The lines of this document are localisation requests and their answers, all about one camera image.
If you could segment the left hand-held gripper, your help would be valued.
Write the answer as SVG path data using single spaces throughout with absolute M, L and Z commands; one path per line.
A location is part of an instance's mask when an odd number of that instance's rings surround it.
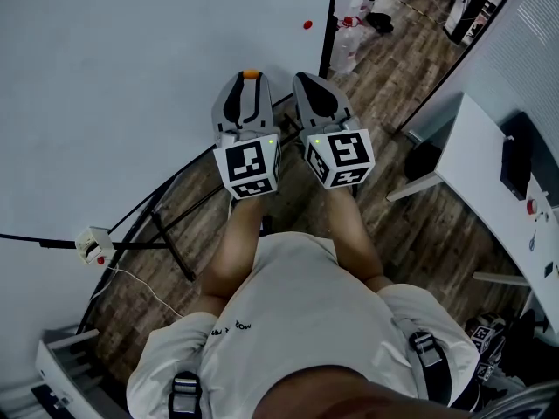
M 280 130 L 274 126 L 268 79 L 258 72 L 255 79 L 251 128 L 242 128 L 241 95 L 244 75 L 235 74 L 220 91 L 211 109 L 217 148 L 213 151 L 222 183 L 237 199 L 276 192 L 281 161 Z

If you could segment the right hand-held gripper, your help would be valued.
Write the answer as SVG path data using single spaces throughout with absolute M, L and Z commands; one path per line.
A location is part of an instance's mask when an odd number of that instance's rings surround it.
M 308 72 L 293 77 L 303 159 L 324 189 L 363 183 L 375 166 L 369 131 L 361 128 L 345 92 Z M 316 124 L 327 124 L 317 127 Z

